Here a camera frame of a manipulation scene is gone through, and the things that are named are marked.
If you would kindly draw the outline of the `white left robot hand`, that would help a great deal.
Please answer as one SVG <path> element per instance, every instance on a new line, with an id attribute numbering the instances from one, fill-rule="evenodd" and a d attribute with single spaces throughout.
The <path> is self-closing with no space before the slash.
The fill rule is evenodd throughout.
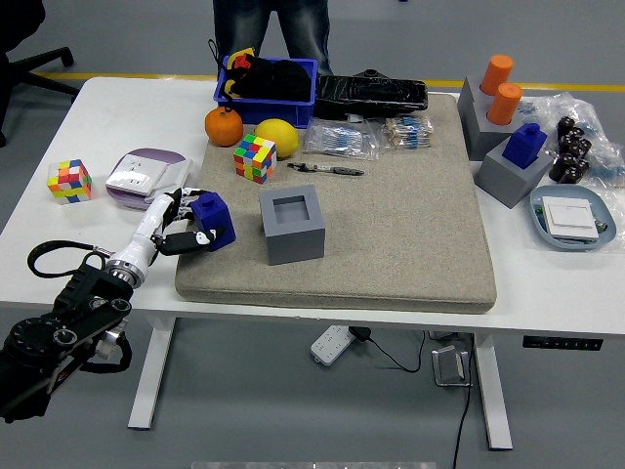
<path id="1" fill-rule="evenodd" d="M 205 193 L 207 191 L 196 188 L 180 188 L 158 195 L 146 210 L 130 243 L 109 257 L 105 269 L 118 277 L 130 277 L 129 283 L 138 286 L 146 279 L 147 269 L 159 253 L 172 256 L 207 249 L 226 232 L 223 223 L 196 232 L 164 234 L 171 223 L 192 214 L 189 199 Z"/>

